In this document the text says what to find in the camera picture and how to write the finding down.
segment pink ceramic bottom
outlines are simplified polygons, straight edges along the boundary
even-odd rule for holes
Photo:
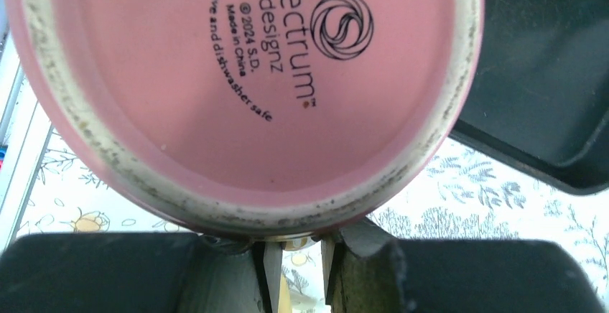
[[[408,147],[445,81],[455,9],[53,1],[75,76],[127,149],[203,197],[274,207],[347,191]]]

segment swirl logo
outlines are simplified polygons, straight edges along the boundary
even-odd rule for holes
[[[372,13],[363,0],[322,0],[311,16],[315,46],[333,60],[359,56],[370,45],[373,33]]]

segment mug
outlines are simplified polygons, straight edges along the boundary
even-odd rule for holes
[[[483,0],[7,0],[74,152],[191,230],[285,240],[363,217],[448,135]]]

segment black tray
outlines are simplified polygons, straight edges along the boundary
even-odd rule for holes
[[[609,0],[486,0],[451,137],[574,195],[609,187]]]

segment black logo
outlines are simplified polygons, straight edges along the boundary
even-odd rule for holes
[[[337,29],[328,29],[328,19],[339,19]],[[349,37],[357,27],[357,37]],[[333,60],[359,56],[372,40],[374,21],[363,0],[322,0],[311,16],[311,35],[315,46]]]

